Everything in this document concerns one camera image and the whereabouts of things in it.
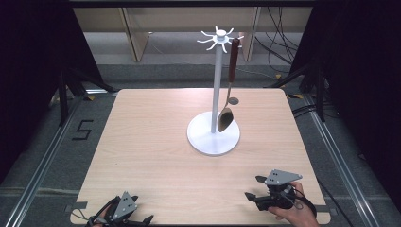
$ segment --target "robotic arm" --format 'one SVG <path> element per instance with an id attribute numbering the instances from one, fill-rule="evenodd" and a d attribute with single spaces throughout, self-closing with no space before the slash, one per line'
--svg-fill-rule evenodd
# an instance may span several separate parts
<path id="1" fill-rule="evenodd" d="M 285 172 L 274 169 L 268 177 L 256 176 L 259 183 L 264 183 L 269 189 L 269 196 L 256 197 L 254 194 L 245 192 L 245 196 L 249 201 L 256 203 L 259 211 L 268 210 L 271 206 L 277 206 L 282 209 L 290 209 L 295 205 L 297 209 L 302 206 L 296 204 L 296 199 L 303 201 L 317 215 L 316 208 L 306 197 L 297 197 L 295 189 L 289 184 L 290 182 L 302 179 L 302 175 Z"/>
<path id="2" fill-rule="evenodd" d="M 96 215 L 90 217 L 85 227 L 92 227 L 95 224 L 111 227 L 145 227 L 150 225 L 153 216 L 145 218 L 142 222 L 128 220 L 138 207 L 135 203 L 137 199 L 137 196 L 131 197 L 128 192 L 124 192 L 121 198 L 116 196 L 107 202 Z M 106 215 L 102 218 L 100 214 L 106 209 Z"/>

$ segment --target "wooden spoon handle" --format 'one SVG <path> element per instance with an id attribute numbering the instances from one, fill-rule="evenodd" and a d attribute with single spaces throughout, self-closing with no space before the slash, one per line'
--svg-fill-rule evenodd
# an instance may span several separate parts
<path id="1" fill-rule="evenodd" d="M 228 81 L 233 82 L 235 77 L 236 60 L 238 59 L 239 39 L 234 38 L 231 44 L 230 66 L 228 69 Z"/>

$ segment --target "white mug tree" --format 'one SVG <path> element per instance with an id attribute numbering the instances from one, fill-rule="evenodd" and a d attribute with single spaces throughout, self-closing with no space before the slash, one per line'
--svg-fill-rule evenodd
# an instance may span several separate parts
<path id="1" fill-rule="evenodd" d="M 222 68 L 222 53 L 227 53 L 225 44 L 231 44 L 230 40 L 234 39 L 228 35 L 233 32 L 233 28 L 226 32 L 218 29 L 216 26 L 216 34 L 209 35 L 201 32 L 205 36 L 212 37 L 206 41 L 198 41 L 199 43 L 214 42 L 211 47 L 206 50 L 211 50 L 216 47 L 216 63 L 215 63 L 215 78 L 213 92 L 213 107 L 212 112 L 205 112 L 197 115 L 189 123 L 187 128 L 187 137 L 191 145 L 199 152 L 209 156 L 219 156 L 232 150 L 239 141 L 239 126 L 233 120 L 232 123 L 222 132 L 217 131 L 218 124 L 218 99 L 221 82 Z"/>

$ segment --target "wooden table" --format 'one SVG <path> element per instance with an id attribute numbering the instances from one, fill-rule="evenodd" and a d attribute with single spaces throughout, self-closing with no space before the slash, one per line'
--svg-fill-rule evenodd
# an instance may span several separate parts
<path id="1" fill-rule="evenodd" d="M 226 89 L 220 92 L 220 109 Z M 244 192 L 266 196 L 255 180 L 272 169 L 302 174 L 305 195 L 325 205 L 301 135 L 280 89 L 238 89 L 230 106 L 240 127 L 236 147 L 210 157 L 188 142 L 186 130 L 212 109 L 213 89 L 138 89 L 119 92 L 77 201 L 94 215 L 108 200 L 128 191 L 139 197 L 131 219 L 154 215 L 152 224 L 280 224 L 261 212 Z M 71 216 L 76 224 L 84 220 Z M 318 222 L 330 221 L 327 212 Z"/>

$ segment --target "circular base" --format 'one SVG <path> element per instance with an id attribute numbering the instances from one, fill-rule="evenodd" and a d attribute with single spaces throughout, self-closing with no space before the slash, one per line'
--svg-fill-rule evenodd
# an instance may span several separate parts
<path id="1" fill-rule="evenodd" d="M 211 132 L 212 112 L 197 115 L 188 125 L 189 143 L 199 152 L 209 156 L 219 156 L 232 150 L 239 141 L 239 127 L 236 122 L 230 124 L 225 131 Z"/>

